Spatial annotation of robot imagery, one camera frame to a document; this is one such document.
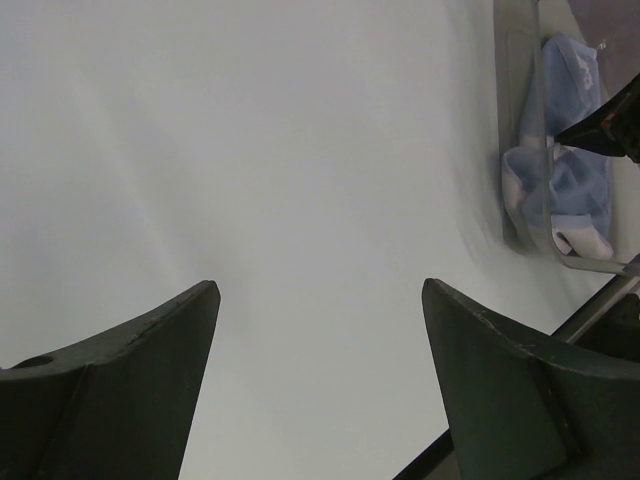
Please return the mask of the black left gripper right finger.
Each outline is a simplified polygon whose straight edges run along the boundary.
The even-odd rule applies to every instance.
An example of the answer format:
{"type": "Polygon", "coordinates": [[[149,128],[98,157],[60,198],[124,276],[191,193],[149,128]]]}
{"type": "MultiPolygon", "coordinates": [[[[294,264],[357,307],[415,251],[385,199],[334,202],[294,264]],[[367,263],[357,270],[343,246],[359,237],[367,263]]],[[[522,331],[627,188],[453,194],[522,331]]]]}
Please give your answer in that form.
{"type": "Polygon", "coordinates": [[[561,341],[446,283],[425,324],[465,479],[635,479],[639,362],[561,341]]]}

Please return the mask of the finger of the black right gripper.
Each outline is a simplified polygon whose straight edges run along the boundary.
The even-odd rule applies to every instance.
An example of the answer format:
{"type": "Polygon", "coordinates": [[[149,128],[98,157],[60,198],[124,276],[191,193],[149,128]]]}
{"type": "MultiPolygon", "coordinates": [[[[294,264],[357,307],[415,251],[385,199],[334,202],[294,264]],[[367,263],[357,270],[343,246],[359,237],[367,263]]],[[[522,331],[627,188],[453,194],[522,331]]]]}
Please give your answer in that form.
{"type": "Polygon", "coordinates": [[[594,113],[554,137],[561,145],[639,162],[639,75],[594,113]]]}

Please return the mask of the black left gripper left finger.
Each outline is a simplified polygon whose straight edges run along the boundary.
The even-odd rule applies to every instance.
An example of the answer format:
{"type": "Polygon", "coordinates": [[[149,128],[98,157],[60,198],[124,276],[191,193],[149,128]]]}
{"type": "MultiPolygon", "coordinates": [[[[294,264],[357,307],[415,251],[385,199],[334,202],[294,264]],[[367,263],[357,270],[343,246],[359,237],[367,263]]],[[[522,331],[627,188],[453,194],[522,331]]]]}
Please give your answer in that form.
{"type": "Polygon", "coordinates": [[[220,306],[202,281],[1,372],[4,479],[176,479],[220,306]]]}

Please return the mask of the light blue towel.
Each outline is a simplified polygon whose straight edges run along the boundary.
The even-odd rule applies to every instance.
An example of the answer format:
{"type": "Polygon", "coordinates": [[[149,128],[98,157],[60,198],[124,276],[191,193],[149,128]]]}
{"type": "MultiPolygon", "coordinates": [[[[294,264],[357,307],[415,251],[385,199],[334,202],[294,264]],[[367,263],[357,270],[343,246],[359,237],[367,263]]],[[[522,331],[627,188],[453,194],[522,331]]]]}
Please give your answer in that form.
{"type": "Polygon", "coordinates": [[[555,144],[548,180],[541,173],[542,140],[573,126],[602,104],[595,49],[558,32],[541,48],[544,94],[528,90],[519,143],[502,156],[505,209],[528,246],[609,260],[612,217],[608,157],[555,144]]]}

